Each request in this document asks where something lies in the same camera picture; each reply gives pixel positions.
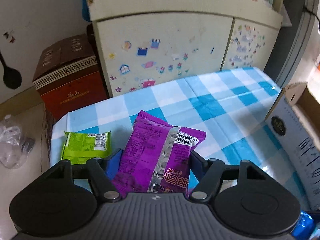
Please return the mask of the green snack packet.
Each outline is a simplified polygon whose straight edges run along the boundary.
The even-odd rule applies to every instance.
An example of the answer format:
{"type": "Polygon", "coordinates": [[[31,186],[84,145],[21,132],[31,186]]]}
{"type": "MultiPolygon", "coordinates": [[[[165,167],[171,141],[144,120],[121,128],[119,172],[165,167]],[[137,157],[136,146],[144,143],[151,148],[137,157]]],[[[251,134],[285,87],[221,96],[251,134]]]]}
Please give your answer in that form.
{"type": "Polygon", "coordinates": [[[61,159],[70,160],[72,165],[85,164],[92,158],[104,159],[111,154],[111,132],[65,132],[65,136],[61,159]]]}

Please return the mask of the purple snack bag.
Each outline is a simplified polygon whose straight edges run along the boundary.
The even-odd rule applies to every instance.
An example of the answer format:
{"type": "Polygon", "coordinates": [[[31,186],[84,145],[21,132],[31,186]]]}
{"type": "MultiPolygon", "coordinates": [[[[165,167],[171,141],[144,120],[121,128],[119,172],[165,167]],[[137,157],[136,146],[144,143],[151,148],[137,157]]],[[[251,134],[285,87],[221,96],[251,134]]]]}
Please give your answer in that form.
{"type": "Polygon", "coordinates": [[[206,138],[193,128],[168,124],[140,111],[112,183],[128,193],[188,193],[192,150],[206,138]]]}

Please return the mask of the blue foil snack bag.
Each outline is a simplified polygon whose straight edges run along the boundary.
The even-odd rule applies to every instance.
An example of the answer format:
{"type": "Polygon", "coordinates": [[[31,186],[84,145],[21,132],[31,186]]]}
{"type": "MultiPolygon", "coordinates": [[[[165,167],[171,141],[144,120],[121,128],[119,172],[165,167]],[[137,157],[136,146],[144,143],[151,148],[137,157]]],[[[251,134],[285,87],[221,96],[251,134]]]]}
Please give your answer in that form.
{"type": "Polygon", "coordinates": [[[315,229],[313,218],[305,211],[300,212],[299,220],[291,232],[296,240],[307,240],[315,229]]]}

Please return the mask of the blue checkered tablecloth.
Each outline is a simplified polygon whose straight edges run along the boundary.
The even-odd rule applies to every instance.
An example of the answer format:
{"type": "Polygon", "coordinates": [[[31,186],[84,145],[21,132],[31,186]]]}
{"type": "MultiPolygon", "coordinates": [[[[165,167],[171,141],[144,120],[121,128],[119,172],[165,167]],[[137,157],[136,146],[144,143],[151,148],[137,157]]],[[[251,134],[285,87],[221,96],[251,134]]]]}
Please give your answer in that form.
{"type": "Polygon", "coordinates": [[[258,68],[185,77],[116,96],[69,112],[53,127],[51,164],[61,158],[65,132],[111,133],[113,149],[124,148],[132,124],[145,111],[175,126],[204,131],[196,148],[204,158],[236,165],[248,159],[285,186],[303,210],[309,203],[287,153],[264,121],[279,87],[258,68]]]}

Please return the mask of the clear plastic bag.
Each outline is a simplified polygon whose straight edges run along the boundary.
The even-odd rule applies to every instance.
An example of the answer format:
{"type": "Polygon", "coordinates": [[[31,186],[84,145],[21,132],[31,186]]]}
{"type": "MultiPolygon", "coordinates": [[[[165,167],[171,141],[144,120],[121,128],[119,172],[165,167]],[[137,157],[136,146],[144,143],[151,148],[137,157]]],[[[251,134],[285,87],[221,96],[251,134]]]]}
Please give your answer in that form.
{"type": "Polygon", "coordinates": [[[28,159],[35,139],[23,133],[20,124],[12,115],[1,121],[1,164],[8,169],[20,168],[28,159]]]}

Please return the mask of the red brown gift box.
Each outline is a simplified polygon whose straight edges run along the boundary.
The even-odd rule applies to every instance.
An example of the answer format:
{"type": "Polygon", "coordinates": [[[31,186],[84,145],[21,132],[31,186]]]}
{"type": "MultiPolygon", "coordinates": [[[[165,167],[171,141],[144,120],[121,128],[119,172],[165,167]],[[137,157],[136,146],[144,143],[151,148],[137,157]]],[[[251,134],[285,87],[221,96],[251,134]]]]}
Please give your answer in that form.
{"type": "Polygon", "coordinates": [[[101,66],[86,34],[60,40],[43,50],[33,86],[59,120],[68,112],[107,99],[101,66]]]}

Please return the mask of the cardboard box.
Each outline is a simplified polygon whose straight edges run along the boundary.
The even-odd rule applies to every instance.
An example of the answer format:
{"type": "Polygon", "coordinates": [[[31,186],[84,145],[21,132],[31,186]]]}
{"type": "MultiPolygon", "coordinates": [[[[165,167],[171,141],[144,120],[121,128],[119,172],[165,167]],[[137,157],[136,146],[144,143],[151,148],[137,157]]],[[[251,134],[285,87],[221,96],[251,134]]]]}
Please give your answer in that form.
{"type": "Polygon", "coordinates": [[[319,209],[319,102],[308,84],[282,88],[265,121],[295,167],[311,209],[319,209]]]}

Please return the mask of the cream cabinet with stickers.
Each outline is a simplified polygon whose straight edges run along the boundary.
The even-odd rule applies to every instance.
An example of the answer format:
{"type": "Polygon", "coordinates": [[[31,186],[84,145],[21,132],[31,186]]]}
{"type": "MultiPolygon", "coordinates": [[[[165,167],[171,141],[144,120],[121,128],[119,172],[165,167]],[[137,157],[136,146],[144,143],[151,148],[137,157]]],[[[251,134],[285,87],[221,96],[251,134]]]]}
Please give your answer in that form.
{"type": "Polygon", "coordinates": [[[107,91],[119,96],[193,75],[264,69],[283,0],[87,0],[107,91]]]}

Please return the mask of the black vase wall decal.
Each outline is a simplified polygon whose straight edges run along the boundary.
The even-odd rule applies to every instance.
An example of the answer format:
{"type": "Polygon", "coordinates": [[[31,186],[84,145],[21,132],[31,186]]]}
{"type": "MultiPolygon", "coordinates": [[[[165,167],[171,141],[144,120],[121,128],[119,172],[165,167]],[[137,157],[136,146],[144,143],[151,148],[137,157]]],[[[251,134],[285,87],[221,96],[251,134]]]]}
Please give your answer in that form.
{"type": "Polygon", "coordinates": [[[2,54],[0,53],[0,60],[3,66],[3,82],[4,84],[13,90],[19,88],[22,84],[22,76],[20,72],[14,68],[7,66],[2,54]]]}

